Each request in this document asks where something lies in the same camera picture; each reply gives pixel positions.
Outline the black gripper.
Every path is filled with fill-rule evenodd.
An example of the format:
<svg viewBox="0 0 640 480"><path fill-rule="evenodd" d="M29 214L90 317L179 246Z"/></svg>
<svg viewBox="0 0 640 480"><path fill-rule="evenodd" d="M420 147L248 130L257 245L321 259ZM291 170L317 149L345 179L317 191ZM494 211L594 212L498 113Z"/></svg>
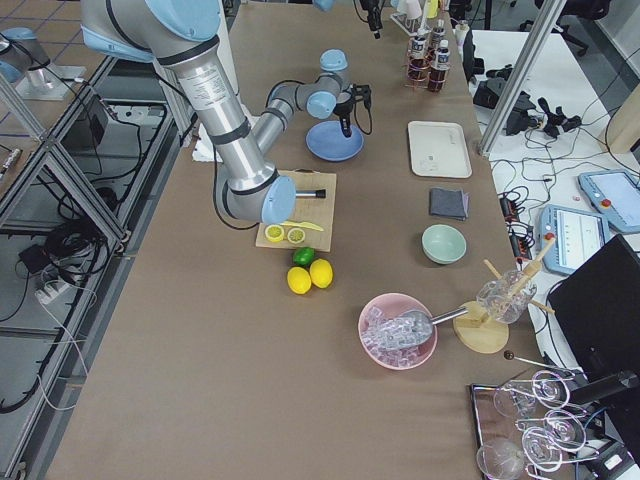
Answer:
<svg viewBox="0 0 640 480"><path fill-rule="evenodd" d="M340 128L342 135L348 138L352 135L351 130L351 113L354 110L356 100L353 97L348 98L345 101L338 102L333 110L333 113L340 118Z"/></svg>
<svg viewBox="0 0 640 480"><path fill-rule="evenodd" d="M370 30L374 30L375 39L379 39L379 30L383 28L381 18L383 4L384 2L380 0L360 0L360 7L366 13L365 22Z"/></svg>

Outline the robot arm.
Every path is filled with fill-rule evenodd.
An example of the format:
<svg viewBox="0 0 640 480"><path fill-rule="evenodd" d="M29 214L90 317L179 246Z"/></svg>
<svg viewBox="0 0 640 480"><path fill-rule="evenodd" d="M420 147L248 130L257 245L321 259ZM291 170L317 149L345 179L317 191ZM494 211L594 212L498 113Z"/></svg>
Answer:
<svg viewBox="0 0 640 480"><path fill-rule="evenodd" d="M346 102L351 82L343 51L322 54L315 82L276 89L252 124L235 93L235 72L218 53L227 39L220 2L84 1L81 28L96 51L174 72L222 161L214 197L226 215L266 224L290 218L295 183L265 155L295 112L326 119Z"/></svg>
<svg viewBox="0 0 640 480"><path fill-rule="evenodd" d="M313 0L312 5L317 9L327 12L335 4L334 0ZM382 5L384 2L378 0L359 0L353 1L353 6L358 18L366 23L373 37L378 40L381 38L382 24Z"/></svg>

